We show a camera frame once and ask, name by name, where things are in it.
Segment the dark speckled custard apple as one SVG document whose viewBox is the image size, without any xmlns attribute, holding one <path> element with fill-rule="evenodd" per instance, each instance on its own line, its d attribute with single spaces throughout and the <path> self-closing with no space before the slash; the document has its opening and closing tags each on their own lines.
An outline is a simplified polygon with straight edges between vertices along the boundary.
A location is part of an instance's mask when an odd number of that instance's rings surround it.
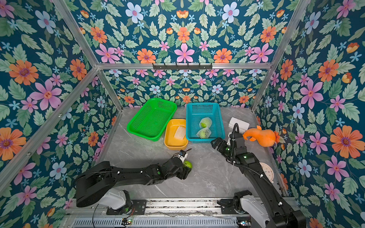
<svg viewBox="0 0 365 228">
<path fill-rule="evenodd" d="M 192 168 L 193 168 L 192 163 L 191 163 L 190 161 L 187 161 L 187 160 L 185 160 L 185 161 L 183 162 L 183 165 L 184 165 L 185 167 L 189 168 L 189 169 L 192 169 Z"/>
</svg>

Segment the light green custard apple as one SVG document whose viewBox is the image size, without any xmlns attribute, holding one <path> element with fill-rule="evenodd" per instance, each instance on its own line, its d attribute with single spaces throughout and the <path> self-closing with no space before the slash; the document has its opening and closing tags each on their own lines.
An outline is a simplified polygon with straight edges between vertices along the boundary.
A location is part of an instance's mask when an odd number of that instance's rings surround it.
<svg viewBox="0 0 365 228">
<path fill-rule="evenodd" d="M 211 126 L 211 122 L 209 122 L 209 121 L 200 122 L 201 128 L 210 128 L 210 126 Z"/>
</svg>

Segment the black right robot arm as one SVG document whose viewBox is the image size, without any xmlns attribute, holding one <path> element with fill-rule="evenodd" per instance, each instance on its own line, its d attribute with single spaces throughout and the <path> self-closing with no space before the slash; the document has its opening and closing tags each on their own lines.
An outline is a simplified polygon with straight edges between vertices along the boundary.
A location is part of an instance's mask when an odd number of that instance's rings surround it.
<svg viewBox="0 0 365 228">
<path fill-rule="evenodd" d="M 221 153 L 226 161 L 239 168 L 250 181 L 261 202 L 248 190 L 237 192 L 232 207 L 237 212 L 247 212 L 261 228 L 305 228 L 306 217 L 294 210 L 265 174 L 258 158 L 249 153 L 243 138 L 230 139 L 230 145 L 222 138 L 211 141 L 212 148 Z"/>
</svg>

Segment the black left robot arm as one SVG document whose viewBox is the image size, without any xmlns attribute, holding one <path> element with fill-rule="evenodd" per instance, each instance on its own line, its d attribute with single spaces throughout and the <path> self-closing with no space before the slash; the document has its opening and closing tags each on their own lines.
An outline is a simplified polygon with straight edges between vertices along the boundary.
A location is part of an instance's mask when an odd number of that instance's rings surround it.
<svg viewBox="0 0 365 228">
<path fill-rule="evenodd" d="M 185 180 L 192 170 L 189 161 L 178 156 L 144 168 L 118 168 L 103 161 L 79 175 L 76 180 L 76 205 L 79 208 L 97 203 L 108 191 L 126 185 L 157 185 L 177 177 Z"/>
</svg>

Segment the yellow plastic tub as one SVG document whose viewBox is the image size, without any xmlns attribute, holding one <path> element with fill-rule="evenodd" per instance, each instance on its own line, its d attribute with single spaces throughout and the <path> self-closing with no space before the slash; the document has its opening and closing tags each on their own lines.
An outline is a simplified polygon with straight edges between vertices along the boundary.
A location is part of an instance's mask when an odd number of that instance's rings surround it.
<svg viewBox="0 0 365 228">
<path fill-rule="evenodd" d="M 185 138 L 183 140 L 177 140 L 174 138 L 174 134 L 178 126 L 184 126 L 186 128 L 186 120 L 185 119 L 171 119 L 167 124 L 164 144 L 169 150 L 184 150 L 188 145 L 188 139 Z"/>
</svg>

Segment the white rectangular box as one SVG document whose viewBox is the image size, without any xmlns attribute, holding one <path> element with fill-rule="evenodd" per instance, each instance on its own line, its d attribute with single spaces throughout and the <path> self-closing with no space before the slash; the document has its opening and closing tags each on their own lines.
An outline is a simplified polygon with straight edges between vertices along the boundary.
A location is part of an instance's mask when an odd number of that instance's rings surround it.
<svg viewBox="0 0 365 228">
<path fill-rule="evenodd" d="M 230 129 L 233 129 L 233 127 L 234 127 L 235 124 L 238 124 L 239 132 L 240 133 L 244 133 L 250 127 L 250 124 L 248 122 L 245 122 L 245 121 L 242 121 L 240 119 L 237 119 L 237 118 L 232 117 L 230 119 L 230 121 L 229 121 L 228 126 L 229 126 Z"/>
</svg>

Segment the orange toy duck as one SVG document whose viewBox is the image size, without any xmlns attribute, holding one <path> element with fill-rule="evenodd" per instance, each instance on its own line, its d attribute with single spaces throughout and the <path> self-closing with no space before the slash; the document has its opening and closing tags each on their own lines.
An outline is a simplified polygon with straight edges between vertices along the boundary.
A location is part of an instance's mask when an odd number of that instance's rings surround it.
<svg viewBox="0 0 365 228">
<path fill-rule="evenodd" d="M 272 147 L 280 141 L 280 136 L 277 132 L 270 129 L 263 130 L 260 126 L 248 129 L 242 136 L 245 140 L 257 141 L 262 147 Z"/>
</svg>

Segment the round beige clock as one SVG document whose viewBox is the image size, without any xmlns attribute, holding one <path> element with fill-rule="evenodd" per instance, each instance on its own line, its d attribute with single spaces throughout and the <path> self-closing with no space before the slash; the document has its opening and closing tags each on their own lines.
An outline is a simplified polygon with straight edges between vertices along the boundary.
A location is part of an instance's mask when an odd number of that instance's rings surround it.
<svg viewBox="0 0 365 228">
<path fill-rule="evenodd" d="M 260 162 L 260 165 L 271 183 L 274 183 L 274 171 L 273 169 L 266 163 Z"/>
</svg>

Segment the green plastic basket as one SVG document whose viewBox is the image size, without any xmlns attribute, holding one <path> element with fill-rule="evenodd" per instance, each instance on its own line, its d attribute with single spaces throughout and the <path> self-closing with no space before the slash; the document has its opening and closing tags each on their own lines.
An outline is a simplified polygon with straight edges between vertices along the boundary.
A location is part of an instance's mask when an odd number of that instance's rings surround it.
<svg viewBox="0 0 365 228">
<path fill-rule="evenodd" d="M 173 118 L 177 104 L 160 98 L 148 100 L 128 123 L 129 133 L 156 142 Z"/>
</svg>

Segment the teal plastic basket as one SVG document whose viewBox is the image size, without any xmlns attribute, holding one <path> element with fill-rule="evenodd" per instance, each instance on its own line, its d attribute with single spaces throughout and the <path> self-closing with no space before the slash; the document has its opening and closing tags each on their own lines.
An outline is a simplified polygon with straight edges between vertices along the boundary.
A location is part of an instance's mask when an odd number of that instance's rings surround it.
<svg viewBox="0 0 365 228">
<path fill-rule="evenodd" d="M 210 128 L 201 129 L 199 122 L 204 117 L 212 119 Z M 210 143 L 220 137 L 224 138 L 225 130 L 221 109 L 217 103 L 190 103 L 186 107 L 186 138 L 192 143 Z"/>
</svg>

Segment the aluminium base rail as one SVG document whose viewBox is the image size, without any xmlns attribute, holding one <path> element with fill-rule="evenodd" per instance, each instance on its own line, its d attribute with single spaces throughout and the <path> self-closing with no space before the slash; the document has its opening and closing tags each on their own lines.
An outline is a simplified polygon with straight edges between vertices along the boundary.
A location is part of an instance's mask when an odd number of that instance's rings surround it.
<svg viewBox="0 0 365 228">
<path fill-rule="evenodd" d="M 103 205 L 71 207 L 62 228 L 265 228 L 273 227 L 269 210 L 252 195 L 233 198 L 134 199 L 119 214 Z"/>
</svg>

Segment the black wall hook rack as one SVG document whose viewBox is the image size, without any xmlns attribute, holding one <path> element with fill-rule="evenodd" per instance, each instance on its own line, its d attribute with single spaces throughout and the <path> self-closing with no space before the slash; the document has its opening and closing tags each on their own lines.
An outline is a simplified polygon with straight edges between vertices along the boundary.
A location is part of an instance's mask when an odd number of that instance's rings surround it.
<svg viewBox="0 0 365 228">
<path fill-rule="evenodd" d="M 154 70 L 211 70 L 212 64 L 187 63 L 187 64 L 152 64 Z"/>
</svg>

